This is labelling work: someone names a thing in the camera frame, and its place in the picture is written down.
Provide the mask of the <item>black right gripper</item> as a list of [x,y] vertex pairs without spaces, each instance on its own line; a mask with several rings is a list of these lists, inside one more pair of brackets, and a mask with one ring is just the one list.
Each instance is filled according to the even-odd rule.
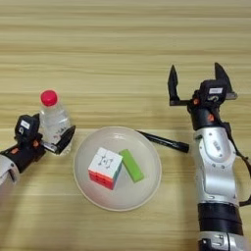
[[[235,100],[237,93],[233,91],[229,77],[219,63],[215,63],[215,77],[226,83],[226,99]],[[220,106],[213,103],[203,103],[199,98],[188,100],[180,100],[177,95],[177,73],[175,66],[171,66],[168,78],[168,90],[170,95],[171,106],[186,106],[187,111],[191,116],[192,126],[194,130],[205,127],[223,127],[223,122],[220,117]]]

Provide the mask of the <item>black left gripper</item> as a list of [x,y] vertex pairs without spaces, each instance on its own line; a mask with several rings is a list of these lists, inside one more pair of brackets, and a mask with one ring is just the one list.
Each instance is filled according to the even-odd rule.
[[[56,144],[42,141],[42,146],[46,150],[60,155],[71,143],[74,134],[75,126],[72,125],[61,135],[61,139]],[[10,159],[17,166],[19,172],[22,173],[31,163],[39,161],[45,154],[45,149],[42,146],[37,141],[16,144],[1,151],[0,155]]]

